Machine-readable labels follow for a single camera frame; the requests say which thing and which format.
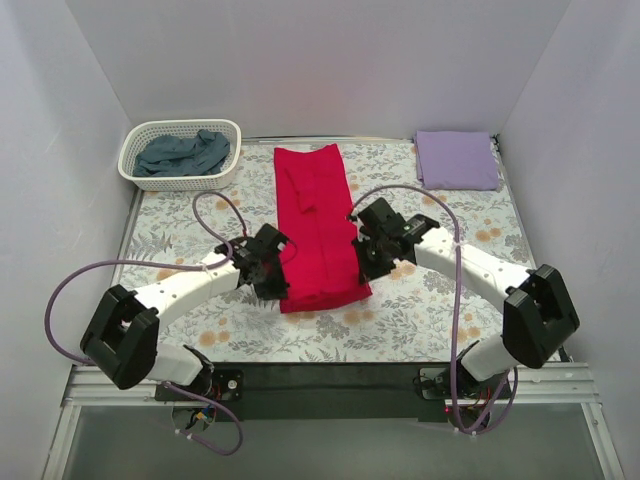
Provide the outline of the red t shirt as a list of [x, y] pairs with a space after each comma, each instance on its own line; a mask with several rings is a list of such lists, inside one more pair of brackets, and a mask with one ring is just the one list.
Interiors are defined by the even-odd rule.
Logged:
[[285, 314], [341, 308], [372, 295], [352, 245], [353, 202], [337, 145], [312, 152], [274, 150], [278, 229], [293, 242], [283, 254]]

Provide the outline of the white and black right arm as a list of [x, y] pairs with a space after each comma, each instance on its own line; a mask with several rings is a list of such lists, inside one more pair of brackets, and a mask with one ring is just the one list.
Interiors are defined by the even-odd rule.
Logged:
[[455, 366], [423, 379], [431, 394], [470, 396], [519, 365], [539, 369], [580, 326], [563, 277], [550, 265], [528, 269], [462, 245], [437, 221], [422, 214], [406, 219], [383, 198], [349, 218], [358, 230], [352, 244], [361, 282], [408, 261], [460, 280], [502, 315], [499, 333], [465, 348]]

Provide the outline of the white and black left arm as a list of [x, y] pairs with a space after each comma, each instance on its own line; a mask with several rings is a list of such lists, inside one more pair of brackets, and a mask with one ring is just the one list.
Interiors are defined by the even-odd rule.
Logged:
[[264, 302], [287, 297], [280, 254], [289, 239], [270, 224], [221, 244], [194, 267], [134, 290], [103, 295], [80, 341], [82, 352], [121, 390], [143, 380], [168, 382], [201, 396], [214, 383], [213, 363], [196, 348], [159, 341], [173, 321], [212, 298], [250, 286]]

